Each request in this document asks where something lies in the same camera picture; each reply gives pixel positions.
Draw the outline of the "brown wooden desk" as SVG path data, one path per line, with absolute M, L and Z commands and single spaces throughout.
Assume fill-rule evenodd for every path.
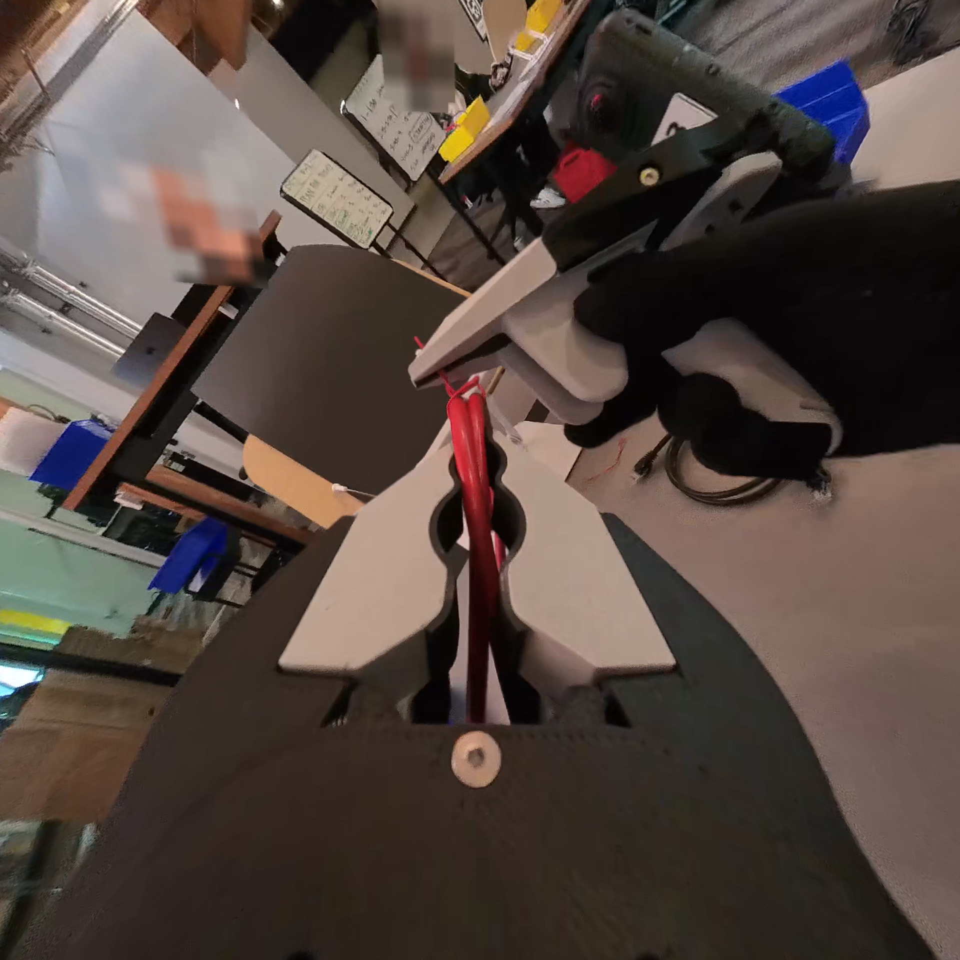
M 69 491 L 63 508 L 78 512 L 93 498 L 136 498 L 183 515 L 240 522 L 250 505 L 229 490 L 163 466 L 162 456 L 202 405 L 194 392 L 201 374 L 238 320 L 277 269 L 286 250 L 277 238 L 281 214 L 271 211 L 259 227 L 262 275 L 252 285 L 194 284 L 174 308 L 169 348 L 150 361 L 150 378 L 101 452 Z

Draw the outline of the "person's right forearm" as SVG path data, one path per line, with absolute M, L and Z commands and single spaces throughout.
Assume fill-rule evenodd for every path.
M 957 445 L 959 183 L 869 197 L 867 276 L 871 399 L 850 446 L 860 455 Z

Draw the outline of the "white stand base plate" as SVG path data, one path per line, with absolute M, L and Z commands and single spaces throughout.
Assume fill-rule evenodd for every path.
M 568 439 L 563 426 L 523 420 L 515 430 L 523 449 L 537 462 L 564 482 L 570 478 L 583 448 Z

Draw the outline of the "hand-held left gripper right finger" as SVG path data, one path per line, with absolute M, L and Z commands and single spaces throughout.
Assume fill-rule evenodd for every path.
M 663 674 L 675 655 L 600 512 L 520 448 L 490 451 L 491 525 L 503 543 L 493 661 L 558 702 L 609 679 Z

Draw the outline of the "blue bin with tag sticker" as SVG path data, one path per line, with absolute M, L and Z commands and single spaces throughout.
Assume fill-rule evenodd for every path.
M 840 59 L 774 94 L 825 126 L 834 138 L 834 161 L 850 166 L 871 127 L 869 103 L 853 68 Z

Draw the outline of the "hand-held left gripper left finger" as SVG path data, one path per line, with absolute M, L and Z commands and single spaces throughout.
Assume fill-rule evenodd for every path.
M 449 722 L 469 617 L 457 594 L 464 527 L 453 451 L 438 450 L 354 516 L 278 670 L 373 688 L 413 722 Z

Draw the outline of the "small whiteboard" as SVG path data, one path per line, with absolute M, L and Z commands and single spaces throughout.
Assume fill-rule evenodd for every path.
M 394 209 L 376 191 L 321 150 L 309 150 L 279 187 L 282 199 L 344 243 L 390 258 L 380 234 Z

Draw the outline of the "red bag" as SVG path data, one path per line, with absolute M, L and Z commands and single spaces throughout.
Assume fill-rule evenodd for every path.
M 569 143 L 560 153 L 550 182 L 570 204 L 576 204 L 617 169 L 617 164 L 601 153 Z

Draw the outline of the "grey laptop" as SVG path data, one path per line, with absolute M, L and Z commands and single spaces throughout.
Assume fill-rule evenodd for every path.
M 113 364 L 110 374 L 130 389 L 143 391 L 186 333 L 176 318 L 153 313 Z

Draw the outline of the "small blue shelf bin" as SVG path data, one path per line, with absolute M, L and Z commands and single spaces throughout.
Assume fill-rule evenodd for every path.
M 178 594 L 195 582 L 202 585 L 226 556 L 231 528 L 206 518 L 184 532 L 155 572 L 149 590 Z
M 113 435 L 114 428 L 97 419 L 70 422 L 30 474 L 29 480 L 71 491 Z

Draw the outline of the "person's right hand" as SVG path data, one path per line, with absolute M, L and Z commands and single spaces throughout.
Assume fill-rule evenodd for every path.
M 716 474 L 800 482 L 881 452 L 864 356 L 841 331 L 879 197 L 811 201 L 601 270 L 574 315 L 625 349 L 628 382 L 565 438 L 596 449 L 657 416 Z

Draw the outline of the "large whiteboard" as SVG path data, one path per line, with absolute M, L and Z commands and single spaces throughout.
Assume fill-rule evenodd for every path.
M 366 67 L 341 109 L 410 185 L 426 173 L 447 136 L 431 113 L 406 110 L 388 98 L 381 54 Z

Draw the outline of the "large yellow bin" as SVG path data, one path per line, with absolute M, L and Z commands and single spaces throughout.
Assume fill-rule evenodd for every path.
M 438 149 L 440 157 L 446 163 L 458 160 L 474 145 L 490 123 L 491 113 L 487 102 L 483 97 L 476 97 L 449 126 Z

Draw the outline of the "small yellow bin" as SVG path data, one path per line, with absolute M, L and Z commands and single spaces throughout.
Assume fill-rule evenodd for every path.
M 521 27 L 515 33 L 511 48 L 526 53 L 546 42 L 554 21 L 566 10 L 565 1 L 534 1 L 526 10 Z

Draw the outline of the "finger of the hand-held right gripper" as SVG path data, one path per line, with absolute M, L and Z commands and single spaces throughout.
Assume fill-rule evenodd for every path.
M 474 294 L 455 307 L 418 348 L 408 367 L 416 388 L 452 371 L 500 330 L 500 318 L 553 279 L 558 265 L 545 239 L 535 238 Z
M 629 379 L 625 348 L 586 330 L 573 304 L 521 304 L 500 318 L 507 366 L 563 424 L 596 419 Z

